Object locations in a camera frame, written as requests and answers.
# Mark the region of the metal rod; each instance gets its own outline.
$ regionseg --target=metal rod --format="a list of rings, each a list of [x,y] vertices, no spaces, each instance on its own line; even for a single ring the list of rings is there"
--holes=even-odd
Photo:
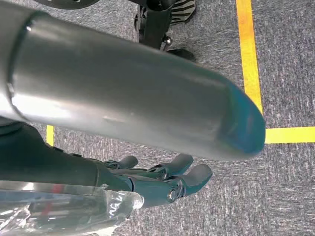
[[[246,95],[187,60],[2,1],[0,42],[0,116],[219,160],[264,146]]]

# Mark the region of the gray carpet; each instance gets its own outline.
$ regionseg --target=gray carpet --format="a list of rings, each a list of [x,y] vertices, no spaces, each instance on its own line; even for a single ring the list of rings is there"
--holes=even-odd
[[[135,5],[100,0],[63,11],[31,0],[11,0],[54,16],[135,40]],[[188,24],[173,26],[174,46],[193,52],[197,62],[243,87],[234,0],[197,0]],[[268,127],[315,125],[315,2],[253,0],[262,101]],[[45,127],[36,124],[43,136]],[[100,160],[132,154],[150,167],[174,157],[158,150],[56,128],[55,145]],[[244,162],[197,158],[214,177],[198,194],[173,205],[134,212],[116,236],[310,236],[315,235],[314,144],[267,145]]]

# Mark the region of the pedal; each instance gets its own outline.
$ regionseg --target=pedal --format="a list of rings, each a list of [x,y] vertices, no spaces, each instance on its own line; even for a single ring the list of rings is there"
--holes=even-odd
[[[195,10],[195,0],[176,0],[171,9],[171,24],[189,21]]]

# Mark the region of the yellow line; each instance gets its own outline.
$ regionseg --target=yellow line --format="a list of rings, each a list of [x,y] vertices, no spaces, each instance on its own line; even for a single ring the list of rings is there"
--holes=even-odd
[[[54,126],[48,125],[46,129],[46,142],[54,146]]]
[[[246,93],[263,113],[251,0],[236,0],[236,8],[244,88]]]
[[[313,143],[315,127],[273,128],[266,130],[266,144]]]

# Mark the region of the clear plastic bag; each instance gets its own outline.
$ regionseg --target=clear plastic bag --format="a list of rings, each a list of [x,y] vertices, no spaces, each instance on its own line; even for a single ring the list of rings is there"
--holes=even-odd
[[[0,181],[0,235],[107,236],[143,204],[106,186]]]

